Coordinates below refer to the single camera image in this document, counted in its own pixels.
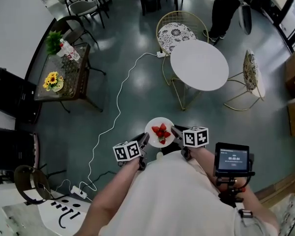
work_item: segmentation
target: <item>black trousers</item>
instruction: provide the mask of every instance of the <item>black trousers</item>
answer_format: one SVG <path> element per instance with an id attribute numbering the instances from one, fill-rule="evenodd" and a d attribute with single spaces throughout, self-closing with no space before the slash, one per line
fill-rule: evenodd
<path id="1" fill-rule="evenodd" d="M 225 35 L 231 19 L 239 7 L 238 0 L 215 0 L 212 11 L 212 28 L 209 32 L 210 37 Z"/>

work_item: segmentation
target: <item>plastic bottle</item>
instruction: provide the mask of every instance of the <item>plastic bottle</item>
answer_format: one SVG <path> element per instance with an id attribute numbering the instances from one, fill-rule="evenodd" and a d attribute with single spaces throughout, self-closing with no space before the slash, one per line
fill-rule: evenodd
<path id="1" fill-rule="evenodd" d="M 75 60 L 76 62 L 78 62 L 78 60 L 80 59 L 80 55 L 78 54 L 78 52 L 68 43 L 68 41 L 61 39 L 60 42 L 61 48 L 64 49 L 64 54 L 70 60 Z"/>

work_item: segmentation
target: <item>green plant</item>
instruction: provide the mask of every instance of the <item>green plant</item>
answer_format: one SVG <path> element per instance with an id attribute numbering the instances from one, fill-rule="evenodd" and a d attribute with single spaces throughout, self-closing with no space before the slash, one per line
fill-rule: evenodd
<path id="1" fill-rule="evenodd" d="M 47 53 L 50 55 L 55 55 L 61 50 L 60 39 L 62 39 L 62 34 L 60 31 L 51 31 L 49 32 L 46 38 L 47 44 Z"/>

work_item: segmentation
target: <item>white round table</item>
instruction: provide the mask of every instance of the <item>white round table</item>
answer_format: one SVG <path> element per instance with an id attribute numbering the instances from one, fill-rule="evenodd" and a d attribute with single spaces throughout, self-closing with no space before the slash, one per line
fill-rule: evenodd
<path id="1" fill-rule="evenodd" d="M 181 81 L 200 91 L 219 89 L 229 75 L 223 54 L 200 40 L 187 40 L 178 44 L 171 53 L 171 65 Z"/>

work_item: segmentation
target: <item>person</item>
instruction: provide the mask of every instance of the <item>person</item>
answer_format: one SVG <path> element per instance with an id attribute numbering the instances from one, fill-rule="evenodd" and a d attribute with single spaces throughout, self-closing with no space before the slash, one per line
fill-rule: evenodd
<path id="1" fill-rule="evenodd" d="M 208 32 L 208 37 L 212 42 L 218 38 L 224 39 L 235 11 L 240 6 L 239 0 L 215 0 L 212 11 L 212 27 Z M 203 30 L 203 35 L 207 37 L 207 31 Z"/>
<path id="2" fill-rule="evenodd" d="M 238 196 L 254 217 L 244 223 L 237 210 L 222 203 L 215 186 L 214 155 L 190 148 L 186 162 L 174 151 L 137 172 L 139 159 L 125 164 L 93 199 L 75 236 L 274 236 L 275 215 L 261 205 L 249 185 Z M 245 183 L 238 178 L 237 187 Z"/>

